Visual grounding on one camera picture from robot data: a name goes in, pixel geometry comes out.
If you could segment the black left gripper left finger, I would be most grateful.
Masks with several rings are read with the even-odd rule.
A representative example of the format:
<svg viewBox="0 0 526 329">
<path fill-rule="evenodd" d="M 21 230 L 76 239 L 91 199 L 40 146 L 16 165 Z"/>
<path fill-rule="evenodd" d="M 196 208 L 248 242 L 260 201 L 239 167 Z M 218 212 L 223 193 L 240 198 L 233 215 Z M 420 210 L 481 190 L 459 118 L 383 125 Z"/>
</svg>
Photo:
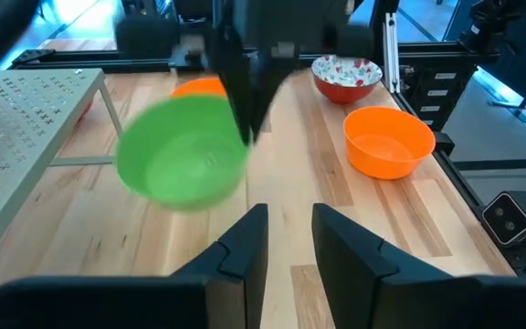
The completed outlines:
<svg viewBox="0 0 526 329">
<path fill-rule="evenodd" d="M 0 285 L 0 329 L 258 329 L 268 207 L 253 206 L 169 276 L 26 277 Z"/>
</svg>

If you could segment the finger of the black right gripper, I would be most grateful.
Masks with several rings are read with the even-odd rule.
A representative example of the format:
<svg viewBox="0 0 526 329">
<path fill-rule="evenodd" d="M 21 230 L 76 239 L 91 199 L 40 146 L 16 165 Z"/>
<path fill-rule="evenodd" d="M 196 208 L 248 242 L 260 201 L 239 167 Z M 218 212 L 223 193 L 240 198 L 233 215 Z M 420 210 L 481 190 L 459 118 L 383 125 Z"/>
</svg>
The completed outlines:
<svg viewBox="0 0 526 329">
<path fill-rule="evenodd" d="M 251 143 L 250 118 L 253 110 L 249 59 L 242 55 L 228 56 L 220 58 L 217 65 L 217 72 L 225 87 L 240 138 L 244 145 L 249 145 Z"/>
<path fill-rule="evenodd" d="M 283 80 L 290 74 L 290 59 L 259 54 L 252 61 L 251 73 L 253 110 L 249 123 L 253 139 L 257 140 L 271 102 Z"/>
</svg>

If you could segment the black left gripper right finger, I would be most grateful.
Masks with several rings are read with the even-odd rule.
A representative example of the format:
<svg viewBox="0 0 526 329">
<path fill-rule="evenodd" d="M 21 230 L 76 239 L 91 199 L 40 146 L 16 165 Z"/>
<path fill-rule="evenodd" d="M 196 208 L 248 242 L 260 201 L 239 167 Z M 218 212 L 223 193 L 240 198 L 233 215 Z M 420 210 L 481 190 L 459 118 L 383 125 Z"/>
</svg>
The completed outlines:
<svg viewBox="0 0 526 329">
<path fill-rule="evenodd" d="M 454 277 L 322 203 L 311 226 L 337 329 L 526 329 L 526 278 Z"/>
</svg>

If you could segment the orange plastic bowl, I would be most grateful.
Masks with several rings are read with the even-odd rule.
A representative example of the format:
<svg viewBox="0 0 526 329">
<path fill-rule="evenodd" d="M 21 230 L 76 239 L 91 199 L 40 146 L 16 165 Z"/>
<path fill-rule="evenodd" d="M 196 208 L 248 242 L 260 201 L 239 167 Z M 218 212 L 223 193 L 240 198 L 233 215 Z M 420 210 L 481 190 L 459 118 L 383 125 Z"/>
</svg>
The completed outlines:
<svg viewBox="0 0 526 329">
<path fill-rule="evenodd" d="M 410 175 L 436 147 L 436 137 L 424 122 L 391 107 L 368 106 L 351 111 L 342 129 L 349 163 L 378 179 Z"/>
<path fill-rule="evenodd" d="M 206 95 L 226 97 L 226 90 L 219 78 L 208 77 L 195 80 L 188 80 L 177 86 L 170 97 L 183 97 L 192 95 Z"/>
</svg>

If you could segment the red bowl with floral inside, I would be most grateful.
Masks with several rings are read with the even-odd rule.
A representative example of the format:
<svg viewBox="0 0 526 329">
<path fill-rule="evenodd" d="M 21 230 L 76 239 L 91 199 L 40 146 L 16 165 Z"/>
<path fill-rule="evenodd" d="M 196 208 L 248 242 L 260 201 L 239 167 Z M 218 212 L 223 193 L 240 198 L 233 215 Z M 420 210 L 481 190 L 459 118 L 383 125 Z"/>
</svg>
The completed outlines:
<svg viewBox="0 0 526 329">
<path fill-rule="evenodd" d="M 336 104 L 351 104 L 368 96 L 383 77 L 382 69 L 366 58 L 323 55 L 311 65 L 319 92 Z"/>
</svg>

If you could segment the green plastic bowl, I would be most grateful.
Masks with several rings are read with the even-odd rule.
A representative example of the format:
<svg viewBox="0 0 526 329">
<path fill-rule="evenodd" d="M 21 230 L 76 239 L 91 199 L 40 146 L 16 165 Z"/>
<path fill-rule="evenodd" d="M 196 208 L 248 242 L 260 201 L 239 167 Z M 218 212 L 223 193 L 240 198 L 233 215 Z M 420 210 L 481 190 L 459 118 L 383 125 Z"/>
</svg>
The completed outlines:
<svg viewBox="0 0 526 329">
<path fill-rule="evenodd" d="M 236 189 L 247 164 L 230 103 L 214 95 L 157 102 L 123 131 L 116 169 L 132 192 L 173 210 L 202 210 Z"/>
</svg>

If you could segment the black drawer cabinet white labels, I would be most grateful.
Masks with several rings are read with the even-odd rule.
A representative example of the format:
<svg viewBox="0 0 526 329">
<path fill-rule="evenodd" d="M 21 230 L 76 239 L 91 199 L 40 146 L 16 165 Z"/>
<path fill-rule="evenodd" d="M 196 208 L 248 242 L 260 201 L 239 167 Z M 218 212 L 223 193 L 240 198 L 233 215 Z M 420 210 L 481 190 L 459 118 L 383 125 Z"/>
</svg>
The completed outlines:
<svg viewBox="0 0 526 329">
<path fill-rule="evenodd" d="M 459 72 L 445 72 L 440 68 L 414 68 L 404 77 L 405 99 L 417 116 L 432 130 L 440 132 L 464 90 Z"/>
</svg>

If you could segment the pale green perforated metal shelf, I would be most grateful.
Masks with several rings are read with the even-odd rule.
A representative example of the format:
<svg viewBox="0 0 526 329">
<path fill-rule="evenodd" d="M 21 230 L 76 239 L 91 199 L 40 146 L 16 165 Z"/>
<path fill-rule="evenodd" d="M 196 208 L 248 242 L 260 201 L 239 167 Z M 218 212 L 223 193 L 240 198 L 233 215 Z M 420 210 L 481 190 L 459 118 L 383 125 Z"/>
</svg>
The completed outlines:
<svg viewBox="0 0 526 329">
<path fill-rule="evenodd" d="M 0 70 L 0 238 L 48 167 L 112 163 L 57 156 L 95 94 L 119 132 L 101 69 Z"/>
</svg>

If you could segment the black equipment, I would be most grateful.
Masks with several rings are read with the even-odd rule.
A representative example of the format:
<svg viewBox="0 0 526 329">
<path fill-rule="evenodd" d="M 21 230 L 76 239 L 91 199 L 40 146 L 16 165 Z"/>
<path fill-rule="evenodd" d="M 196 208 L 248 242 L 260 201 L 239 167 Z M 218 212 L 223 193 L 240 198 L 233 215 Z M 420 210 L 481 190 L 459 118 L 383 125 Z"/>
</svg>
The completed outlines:
<svg viewBox="0 0 526 329">
<path fill-rule="evenodd" d="M 526 0 L 473 0 L 458 42 L 499 59 L 485 70 L 526 101 Z"/>
</svg>

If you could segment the silver aluminium rail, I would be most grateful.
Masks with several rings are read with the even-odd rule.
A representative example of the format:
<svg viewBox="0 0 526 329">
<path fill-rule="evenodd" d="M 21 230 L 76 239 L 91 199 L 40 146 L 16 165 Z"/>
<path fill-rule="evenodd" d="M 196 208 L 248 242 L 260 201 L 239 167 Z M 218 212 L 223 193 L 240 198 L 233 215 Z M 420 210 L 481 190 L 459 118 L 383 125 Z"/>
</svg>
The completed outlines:
<svg viewBox="0 0 526 329">
<path fill-rule="evenodd" d="M 391 94 L 401 90 L 396 13 L 386 13 L 383 23 L 384 81 Z"/>
</svg>

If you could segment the black table frame rail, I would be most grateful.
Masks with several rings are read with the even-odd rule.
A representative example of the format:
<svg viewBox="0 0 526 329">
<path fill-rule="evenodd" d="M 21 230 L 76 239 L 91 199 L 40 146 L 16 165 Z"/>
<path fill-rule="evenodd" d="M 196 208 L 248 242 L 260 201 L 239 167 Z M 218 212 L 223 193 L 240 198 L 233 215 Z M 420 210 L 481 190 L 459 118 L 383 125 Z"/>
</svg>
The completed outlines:
<svg viewBox="0 0 526 329">
<path fill-rule="evenodd" d="M 25 50 L 9 69 L 102 69 L 107 74 L 210 71 L 202 55 L 180 51 L 169 55 L 160 51 L 56 49 Z"/>
<path fill-rule="evenodd" d="M 482 201 L 449 158 L 454 143 L 445 133 L 434 136 L 435 151 L 411 174 L 410 191 L 422 202 L 449 254 L 427 260 L 452 274 L 513 276 L 514 270 L 480 223 Z"/>
</svg>

